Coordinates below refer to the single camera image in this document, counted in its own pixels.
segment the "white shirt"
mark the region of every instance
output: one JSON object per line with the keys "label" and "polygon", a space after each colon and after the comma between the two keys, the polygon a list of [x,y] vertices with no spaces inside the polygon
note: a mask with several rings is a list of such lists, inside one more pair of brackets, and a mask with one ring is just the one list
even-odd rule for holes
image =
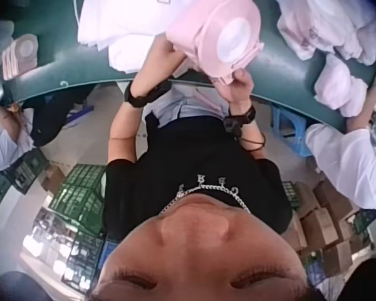
{"label": "white shirt", "polygon": [[21,124],[17,143],[10,138],[7,131],[0,125],[0,171],[8,168],[24,153],[33,148],[33,140],[30,136],[32,131],[33,108],[24,110],[22,117],[23,124]]}

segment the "blue stool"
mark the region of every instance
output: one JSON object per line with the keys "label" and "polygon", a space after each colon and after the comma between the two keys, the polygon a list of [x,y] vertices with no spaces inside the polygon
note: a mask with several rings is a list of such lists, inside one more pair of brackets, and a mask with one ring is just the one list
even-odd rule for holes
{"label": "blue stool", "polygon": [[[311,151],[305,144],[306,119],[283,108],[273,109],[273,132],[283,140],[293,151],[301,157],[312,156]],[[284,134],[282,125],[290,125],[290,133]]]}

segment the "black t-shirt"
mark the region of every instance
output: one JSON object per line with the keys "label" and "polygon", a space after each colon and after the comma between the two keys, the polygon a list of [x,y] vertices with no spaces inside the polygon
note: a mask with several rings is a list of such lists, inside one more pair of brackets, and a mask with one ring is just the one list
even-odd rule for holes
{"label": "black t-shirt", "polygon": [[[140,223],[158,215],[181,184],[184,191],[196,187],[198,175],[210,185],[225,178],[225,187],[238,189],[252,214],[277,233],[287,229],[292,211],[277,166],[255,160],[226,133],[220,120],[189,117],[148,129],[148,134],[148,151],[135,164],[119,159],[107,166],[103,224],[109,237],[123,240]],[[198,193],[239,207],[222,191]]]}

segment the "cardboard box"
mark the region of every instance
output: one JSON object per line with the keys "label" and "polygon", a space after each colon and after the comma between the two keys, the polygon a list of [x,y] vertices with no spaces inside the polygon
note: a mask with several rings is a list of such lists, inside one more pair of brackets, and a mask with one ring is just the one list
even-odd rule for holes
{"label": "cardboard box", "polygon": [[332,212],[339,221],[347,219],[359,211],[359,207],[339,193],[328,180],[320,182],[313,192],[322,207],[330,204]]}
{"label": "cardboard box", "polygon": [[370,237],[362,237],[360,235],[354,234],[350,238],[350,248],[351,254],[358,253],[371,244]]}
{"label": "cardboard box", "polygon": [[323,250],[323,267],[327,276],[339,275],[347,271],[351,265],[352,254],[348,240]]}
{"label": "cardboard box", "polygon": [[338,239],[332,218],[326,208],[312,211],[302,220],[302,228],[308,243],[304,253],[322,249]]}
{"label": "cardboard box", "polygon": [[295,251],[300,251],[308,246],[298,215],[293,211],[293,218],[288,229],[281,235]]}
{"label": "cardboard box", "polygon": [[311,187],[305,183],[297,182],[294,184],[294,189],[300,202],[300,207],[296,211],[300,219],[310,214],[313,210],[320,208],[319,202]]}
{"label": "cardboard box", "polygon": [[50,165],[46,170],[46,178],[42,183],[42,187],[45,191],[55,195],[60,189],[64,178],[65,176],[58,166]]}
{"label": "cardboard box", "polygon": [[326,205],[326,209],[328,210],[330,217],[332,218],[334,228],[337,231],[338,235],[338,243],[341,243],[345,240],[349,240],[351,236],[353,235],[352,227],[350,223],[348,223],[345,219],[342,221],[339,221],[334,212],[332,211],[332,206],[330,204]]}

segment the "light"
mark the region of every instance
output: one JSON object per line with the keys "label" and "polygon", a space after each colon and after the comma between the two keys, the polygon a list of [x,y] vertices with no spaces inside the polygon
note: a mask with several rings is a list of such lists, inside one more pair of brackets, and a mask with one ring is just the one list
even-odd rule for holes
{"label": "light", "polygon": [[74,278],[74,270],[66,268],[64,272],[64,279],[72,280]]}
{"label": "light", "polygon": [[90,280],[85,280],[85,276],[81,277],[80,288],[88,290],[90,288]]}
{"label": "light", "polygon": [[63,243],[60,245],[60,254],[62,254],[65,258],[68,258],[71,253],[71,248]]}
{"label": "light", "polygon": [[38,243],[30,235],[26,235],[23,241],[23,246],[34,256],[38,257],[42,254],[43,243]]}
{"label": "light", "polygon": [[55,260],[55,263],[53,264],[53,271],[55,271],[57,275],[63,276],[65,269],[66,265],[64,262],[61,260]]}

